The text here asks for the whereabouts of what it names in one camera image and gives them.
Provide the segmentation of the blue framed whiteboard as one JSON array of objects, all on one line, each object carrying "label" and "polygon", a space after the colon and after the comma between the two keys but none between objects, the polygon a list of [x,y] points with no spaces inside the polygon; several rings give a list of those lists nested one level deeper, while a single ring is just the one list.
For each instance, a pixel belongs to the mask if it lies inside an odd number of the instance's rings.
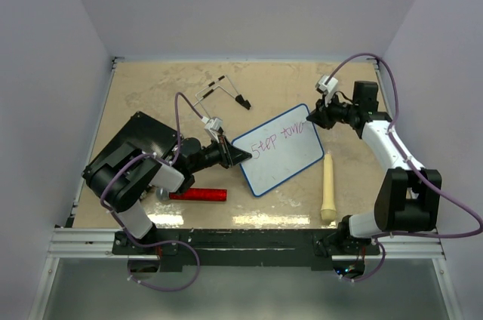
[{"label": "blue framed whiteboard", "polygon": [[248,187],[261,197],[322,160],[325,150],[301,103],[236,137],[232,145],[251,154],[241,163]]}]

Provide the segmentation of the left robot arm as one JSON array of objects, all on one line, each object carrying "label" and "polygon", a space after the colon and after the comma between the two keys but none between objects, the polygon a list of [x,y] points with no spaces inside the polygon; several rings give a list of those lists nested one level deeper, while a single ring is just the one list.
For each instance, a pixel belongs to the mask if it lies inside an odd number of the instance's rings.
[{"label": "left robot arm", "polygon": [[233,146],[223,135],[208,146],[194,137],[182,139],[171,162],[126,142],[104,159],[91,162],[82,177],[101,205],[131,235],[131,247],[148,254],[156,245],[155,224],[140,203],[142,194],[152,187],[185,193],[195,182],[194,173],[215,165],[232,168],[251,158],[252,154]]}]

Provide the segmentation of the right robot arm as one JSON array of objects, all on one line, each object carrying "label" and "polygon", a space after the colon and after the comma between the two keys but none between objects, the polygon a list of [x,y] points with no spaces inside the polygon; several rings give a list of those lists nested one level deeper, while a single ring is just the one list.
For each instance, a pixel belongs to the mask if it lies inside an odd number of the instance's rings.
[{"label": "right robot arm", "polygon": [[441,187],[437,170],[425,168],[420,162],[409,165],[399,152],[403,143],[391,127],[387,112],[378,109],[378,85],[356,81],[352,98],[340,101],[338,81],[322,76],[315,88],[321,94],[307,120],[324,129],[335,124],[349,125],[372,150],[385,170],[380,191],[372,211],[347,215],[337,231],[323,239],[326,249],[338,248],[354,254],[371,238],[387,232],[416,233],[435,229],[439,196],[430,187]]}]

